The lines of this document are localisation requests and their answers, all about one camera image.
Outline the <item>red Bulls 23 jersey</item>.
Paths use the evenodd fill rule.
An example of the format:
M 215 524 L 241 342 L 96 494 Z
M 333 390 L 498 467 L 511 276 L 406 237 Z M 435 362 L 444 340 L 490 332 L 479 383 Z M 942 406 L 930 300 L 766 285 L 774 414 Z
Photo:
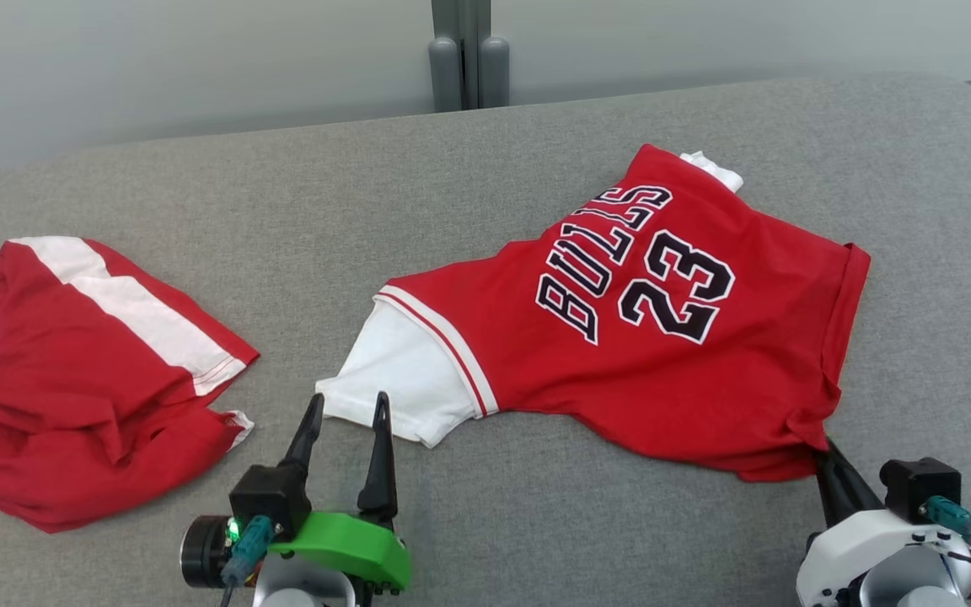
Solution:
M 388 280 L 325 412 L 427 447 L 497 412 L 562 415 L 640 456 L 814 472 L 871 258 L 749 207 L 743 178 L 647 143 L 538 238 Z

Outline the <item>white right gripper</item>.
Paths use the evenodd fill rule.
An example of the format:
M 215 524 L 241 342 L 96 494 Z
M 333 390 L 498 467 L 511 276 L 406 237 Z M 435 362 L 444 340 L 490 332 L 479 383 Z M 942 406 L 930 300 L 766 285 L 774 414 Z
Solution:
M 968 543 L 948 528 L 882 510 L 839 447 L 831 439 L 828 446 L 814 453 L 814 476 L 829 529 L 799 566 L 799 607 L 967 607 Z

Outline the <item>grey partition post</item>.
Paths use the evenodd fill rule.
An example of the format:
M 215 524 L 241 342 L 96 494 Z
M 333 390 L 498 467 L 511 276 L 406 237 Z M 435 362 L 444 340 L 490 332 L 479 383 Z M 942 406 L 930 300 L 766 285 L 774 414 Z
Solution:
M 431 9 L 434 111 L 510 105 L 510 45 L 492 32 L 492 0 L 431 0 Z

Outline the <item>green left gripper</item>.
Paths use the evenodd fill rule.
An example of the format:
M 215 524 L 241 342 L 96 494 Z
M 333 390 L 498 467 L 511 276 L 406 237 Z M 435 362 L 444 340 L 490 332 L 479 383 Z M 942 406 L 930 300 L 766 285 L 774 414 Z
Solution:
M 308 473 L 319 439 L 325 399 L 313 395 L 294 432 L 282 466 Z M 357 499 L 361 518 L 347 513 L 312 512 L 292 540 L 275 541 L 269 552 L 292 554 L 312 564 L 358 577 L 384 590 L 405 591 L 411 579 L 410 552 L 394 531 L 365 519 L 394 519 L 398 492 L 394 478 L 394 437 L 388 393 L 378 392 L 373 418 L 373 453 Z

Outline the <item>red shorts with white stripe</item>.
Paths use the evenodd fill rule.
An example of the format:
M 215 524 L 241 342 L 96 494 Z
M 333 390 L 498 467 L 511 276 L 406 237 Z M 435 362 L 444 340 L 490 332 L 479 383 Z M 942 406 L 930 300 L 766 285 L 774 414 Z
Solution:
M 0 510 L 62 533 L 196 480 L 253 431 L 212 402 L 260 354 L 78 237 L 0 249 Z

